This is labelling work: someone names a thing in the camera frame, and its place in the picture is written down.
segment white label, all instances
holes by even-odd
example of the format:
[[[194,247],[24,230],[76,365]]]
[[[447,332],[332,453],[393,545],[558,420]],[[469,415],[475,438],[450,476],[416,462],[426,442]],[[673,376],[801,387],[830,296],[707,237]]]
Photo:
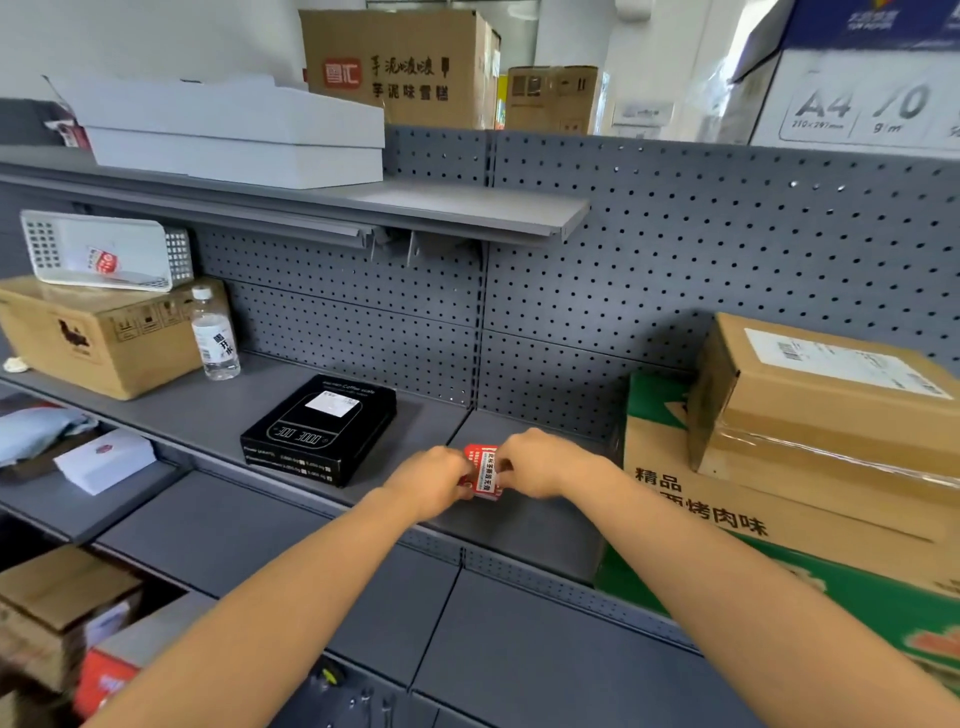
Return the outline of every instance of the white label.
[[[953,399],[902,359],[889,354],[834,347],[753,328],[745,330],[756,357],[764,364],[943,400]]]
[[[204,364],[220,364],[230,361],[236,355],[233,331],[226,321],[213,326],[193,324],[193,335],[197,339],[197,348],[200,349],[200,358]]]
[[[96,646],[107,637],[112,637],[127,620],[127,613],[130,611],[130,603],[121,601],[119,604],[110,607],[102,615],[94,617],[84,626],[84,640],[86,648]]]
[[[306,406],[310,409],[316,409],[328,415],[333,415],[334,417],[343,417],[353,409],[355,404],[359,403],[360,400],[352,400],[350,397],[338,395],[336,392],[326,391],[321,392],[309,401]]]
[[[496,494],[496,453],[484,452],[480,457],[477,493]]]

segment forearm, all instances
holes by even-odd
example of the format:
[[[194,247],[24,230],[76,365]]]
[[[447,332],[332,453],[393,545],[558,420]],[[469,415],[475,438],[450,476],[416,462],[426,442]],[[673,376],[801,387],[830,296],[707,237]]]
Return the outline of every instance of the forearm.
[[[832,601],[609,461],[592,466],[567,496],[772,728],[960,725],[960,702]]]
[[[414,520],[372,491],[225,596],[88,725],[266,725]]]

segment shipping label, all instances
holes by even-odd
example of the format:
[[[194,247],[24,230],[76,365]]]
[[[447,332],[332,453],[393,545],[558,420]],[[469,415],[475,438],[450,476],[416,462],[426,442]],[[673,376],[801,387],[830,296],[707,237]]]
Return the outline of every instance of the shipping label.
[[[744,330],[756,357],[770,366],[872,384],[886,389],[898,389],[942,400],[953,399],[896,356],[836,347],[753,328]]]

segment water bottle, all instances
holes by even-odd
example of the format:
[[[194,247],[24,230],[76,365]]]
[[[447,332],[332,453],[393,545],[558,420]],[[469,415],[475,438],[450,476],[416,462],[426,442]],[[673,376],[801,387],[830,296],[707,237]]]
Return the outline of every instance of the water bottle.
[[[240,358],[227,307],[213,298],[213,290],[206,285],[193,288],[193,299],[190,319],[204,372],[214,381],[234,378],[240,374]]]

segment white wall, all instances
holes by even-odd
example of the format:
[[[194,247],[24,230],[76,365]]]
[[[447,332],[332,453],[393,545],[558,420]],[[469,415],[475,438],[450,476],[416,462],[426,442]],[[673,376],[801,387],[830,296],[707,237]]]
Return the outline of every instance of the white wall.
[[[613,0],[540,0],[534,63],[603,66],[615,20]]]
[[[541,0],[537,63],[602,65],[617,101],[673,102],[661,138],[693,139],[709,107],[701,91],[730,48],[745,0],[656,0],[649,22],[623,23],[613,0]]]
[[[54,99],[43,75],[106,72],[302,82],[297,8],[364,0],[0,0],[0,97]]]

